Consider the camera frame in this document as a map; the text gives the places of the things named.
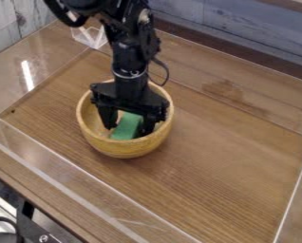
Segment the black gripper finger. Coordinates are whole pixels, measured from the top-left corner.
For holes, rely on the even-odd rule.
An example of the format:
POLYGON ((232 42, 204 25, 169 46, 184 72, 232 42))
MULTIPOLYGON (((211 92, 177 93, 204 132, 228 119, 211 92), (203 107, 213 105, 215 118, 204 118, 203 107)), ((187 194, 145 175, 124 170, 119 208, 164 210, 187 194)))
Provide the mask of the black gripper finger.
POLYGON ((104 127, 111 130, 116 127, 117 120, 117 109, 112 106, 99 105, 97 106, 99 116, 104 127))
POLYGON ((147 114, 143 117, 143 122, 141 122, 141 127, 140 127, 140 134, 143 136, 149 135, 153 132, 155 126, 156 124, 160 122, 161 120, 152 114, 147 114))

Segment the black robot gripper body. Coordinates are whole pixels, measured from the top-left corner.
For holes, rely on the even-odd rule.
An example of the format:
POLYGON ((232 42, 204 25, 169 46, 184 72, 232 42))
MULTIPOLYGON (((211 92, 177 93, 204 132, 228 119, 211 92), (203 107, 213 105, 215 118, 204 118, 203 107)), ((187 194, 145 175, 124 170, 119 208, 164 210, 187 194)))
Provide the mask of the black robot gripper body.
POLYGON ((143 117, 152 114, 161 121, 165 120, 168 99, 151 89, 144 75, 133 79, 116 77, 109 82, 93 83, 89 90, 91 102, 96 108, 99 105, 112 106, 117 111, 127 111, 143 117))

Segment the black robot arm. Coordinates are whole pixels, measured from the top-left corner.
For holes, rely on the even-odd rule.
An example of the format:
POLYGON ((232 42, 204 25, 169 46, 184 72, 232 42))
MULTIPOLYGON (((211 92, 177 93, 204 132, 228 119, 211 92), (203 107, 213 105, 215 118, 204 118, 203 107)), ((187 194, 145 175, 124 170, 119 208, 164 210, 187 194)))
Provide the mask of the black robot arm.
POLYGON ((148 85, 148 66, 157 63, 161 40, 153 28, 148 0, 42 0, 58 20, 72 28, 81 27, 97 17, 113 52, 108 83, 89 86, 103 125, 116 128, 117 112, 141 116, 140 133, 153 132, 165 120, 168 100, 148 85))

